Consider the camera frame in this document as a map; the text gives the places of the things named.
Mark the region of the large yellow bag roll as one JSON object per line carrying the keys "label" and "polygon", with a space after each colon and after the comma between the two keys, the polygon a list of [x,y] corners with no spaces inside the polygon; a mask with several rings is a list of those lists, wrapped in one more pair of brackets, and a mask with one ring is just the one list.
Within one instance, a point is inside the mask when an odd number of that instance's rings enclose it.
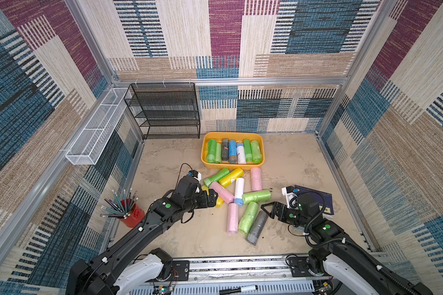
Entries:
{"label": "large yellow bag roll", "polygon": [[205,162],[207,161],[206,158],[207,158],[208,152],[209,152],[209,144],[208,144],[208,142],[205,142],[204,150],[203,150],[203,161],[205,161]]}

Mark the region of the dark grey roll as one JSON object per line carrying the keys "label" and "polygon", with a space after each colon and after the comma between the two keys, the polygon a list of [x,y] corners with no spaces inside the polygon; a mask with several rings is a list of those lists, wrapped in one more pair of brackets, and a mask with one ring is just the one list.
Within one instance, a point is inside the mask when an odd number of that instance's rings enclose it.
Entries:
{"label": "dark grey roll", "polygon": [[229,139],[224,138],[221,143],[221,160],[228,162],[229,159]]}

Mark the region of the thin dark green roll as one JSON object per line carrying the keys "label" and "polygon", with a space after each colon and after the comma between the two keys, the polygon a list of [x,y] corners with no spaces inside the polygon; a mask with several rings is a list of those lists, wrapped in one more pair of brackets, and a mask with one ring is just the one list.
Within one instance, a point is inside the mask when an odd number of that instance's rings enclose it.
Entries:
{"label": "thin dark green roll", "polygon": [[246,162],[252,162],[253,161],[253,155],[252,155],[252,148],[251,148],[251,141],[249,139],[243,140],[244,145],[244,152],[245,152],[245,158]]}

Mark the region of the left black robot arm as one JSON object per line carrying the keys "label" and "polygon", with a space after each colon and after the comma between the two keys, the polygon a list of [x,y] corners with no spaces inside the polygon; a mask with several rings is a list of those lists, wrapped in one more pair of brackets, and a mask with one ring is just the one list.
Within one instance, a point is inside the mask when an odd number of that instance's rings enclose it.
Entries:
{"label": "left black robot arm", "polygon": [[133,260],[156,237],[182,220],[186,212],[212,208],[217,198],[213,189],[202,190],[197,178],[184,176],[175,189],[155,200],[144,219],[112,247],[88,262],[80,259],[74,263],[66,294],[125,295],[141,283],[155,279],[163,269],[161,258],[149,254],[139,263],[134,264]]}

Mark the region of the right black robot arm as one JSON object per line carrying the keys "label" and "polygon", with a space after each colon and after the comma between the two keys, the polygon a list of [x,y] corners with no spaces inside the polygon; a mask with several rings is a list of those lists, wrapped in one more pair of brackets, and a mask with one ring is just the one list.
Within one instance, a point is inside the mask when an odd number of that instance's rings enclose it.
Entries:
{"label": "right black robot arm", "polygon": [[300,192],[289,186],[289,204],[270,202],[261,209],[272,219],[303,228],[306,243],[311,247],[306,261],[311,275],[329,275],[357,295],[430,295],[422,283],[412,283],[387,268],[358,245],[336,223],[323,213],[325,201],[318,202],[317,191]]}

